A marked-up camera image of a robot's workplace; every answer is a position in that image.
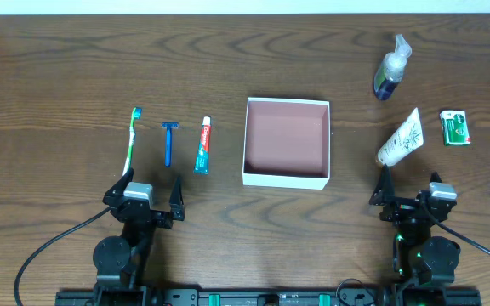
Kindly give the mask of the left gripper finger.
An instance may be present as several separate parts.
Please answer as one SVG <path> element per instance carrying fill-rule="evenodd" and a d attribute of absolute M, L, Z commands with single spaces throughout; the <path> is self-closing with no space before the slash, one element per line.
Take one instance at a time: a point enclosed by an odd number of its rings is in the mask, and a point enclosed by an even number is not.
<path fill-rule="evenodd" d="M 182 196 L 182 182 L 180 176 L 178 176 L 174 182 L 174 187 L 169 197 L 169 206 L 173 220 L 185 220 L 185 205 Z"/>
<path fill-rule="evenodd" d="M 130 167 L 127 172 L 106 192 L 107 196 L 123 196 L 128 184 L 132 181 L 134 170 Z"/>

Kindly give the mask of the Colgate toothpaste tube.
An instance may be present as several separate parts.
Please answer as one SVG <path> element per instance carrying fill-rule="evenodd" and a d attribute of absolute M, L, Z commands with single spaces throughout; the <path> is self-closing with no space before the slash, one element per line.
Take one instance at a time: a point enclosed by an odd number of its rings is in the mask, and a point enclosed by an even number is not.
<path fill-rule="evenodd" d="M 211 127 L 211 117 L 205 116 L 202 120 L 202 131 L 200 134 L 200 140 L 197 149 L 197 158 L 194 167 L 194 173 L 196 174 L 208 174 Z"/>

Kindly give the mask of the green Dettol soap box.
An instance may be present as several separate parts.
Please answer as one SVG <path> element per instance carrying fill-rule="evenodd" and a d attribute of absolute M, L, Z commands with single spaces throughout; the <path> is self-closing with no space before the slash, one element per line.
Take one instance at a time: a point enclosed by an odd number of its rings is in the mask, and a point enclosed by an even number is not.
<path fill-rule="evenodd" d="M 443 110 L 440 113 L 445 146 L 466 146 L 471 144 L 464 110 Z"/>

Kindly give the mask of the green white toothbrush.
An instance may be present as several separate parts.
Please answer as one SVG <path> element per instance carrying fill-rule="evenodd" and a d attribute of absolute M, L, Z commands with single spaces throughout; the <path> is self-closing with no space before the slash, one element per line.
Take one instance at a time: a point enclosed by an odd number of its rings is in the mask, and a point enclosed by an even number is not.
<path fill-rule="evenodd" d="M 127 155 L 126 155 L 126 159 L 124 162 L 122 174 L 125 174 L 131 168 L 131 163 L 132 163 L 132 159 L 133 159 L 133 151 L 134 151 L 134 142 L 135 142 L 135 136 L 136 136 L 134 124 L 137 120 L 140 119 L 141 112 L 142 112 L 141 108 L 134 107 L 132 110 L 132 113 L 131 113 L 131 119 L 130 119 L 129 128 L 128 128 L 128 131 L 129 131 L 128 150 L 127 150 Z"/>

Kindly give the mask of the blue disposable razor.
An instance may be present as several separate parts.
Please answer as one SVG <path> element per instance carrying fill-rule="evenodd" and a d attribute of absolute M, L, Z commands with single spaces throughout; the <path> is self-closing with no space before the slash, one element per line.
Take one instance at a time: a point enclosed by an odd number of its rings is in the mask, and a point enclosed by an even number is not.
<path fill-rule="evenodd" d="M 170 167 L 172 163 L 173 130 L 179 128 L 177 122 L 162 122 L 161 127 L 166 130 L 164 165 Z"/>

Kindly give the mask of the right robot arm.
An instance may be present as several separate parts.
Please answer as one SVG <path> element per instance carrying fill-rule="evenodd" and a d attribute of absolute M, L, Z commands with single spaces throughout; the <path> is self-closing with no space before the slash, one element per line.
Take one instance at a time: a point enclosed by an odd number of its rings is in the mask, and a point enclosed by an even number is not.
<path fill-rule="evenodd" d="M 385 289 L 384 304 L 445 305 L 444 286 L 455 280 L 461 249 L 448 238 L 433 236 L 431 228 L 447 220 L 456 206 L 454 187 L 432 173 L 429 189 L 414 198 L 400 197 L 390 168 L 383 166 L 369 204 L 381 207 L 379 219 L 396 229 L 392 265 L 400 280 Z"/>

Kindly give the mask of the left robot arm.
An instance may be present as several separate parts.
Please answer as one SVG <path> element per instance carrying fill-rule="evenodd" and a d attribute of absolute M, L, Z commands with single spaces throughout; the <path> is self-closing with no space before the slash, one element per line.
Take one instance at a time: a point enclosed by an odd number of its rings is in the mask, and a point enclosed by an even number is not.
<path fill-rule="evenodd" d="M 177 178 L 169 198 L 170 209 L 152 208 L 153 187 L 135 183 L 134 170 L 127 172 L 104 194 L 110 214 L 123 223 L 119 236 L 98 243 L 93 253 L 97 269 L 94 306 L 163 304 L 163 294 L 143 283 L 153 237 L 157 229 L 170 229 L 185 219 L 181 178 Z"/>

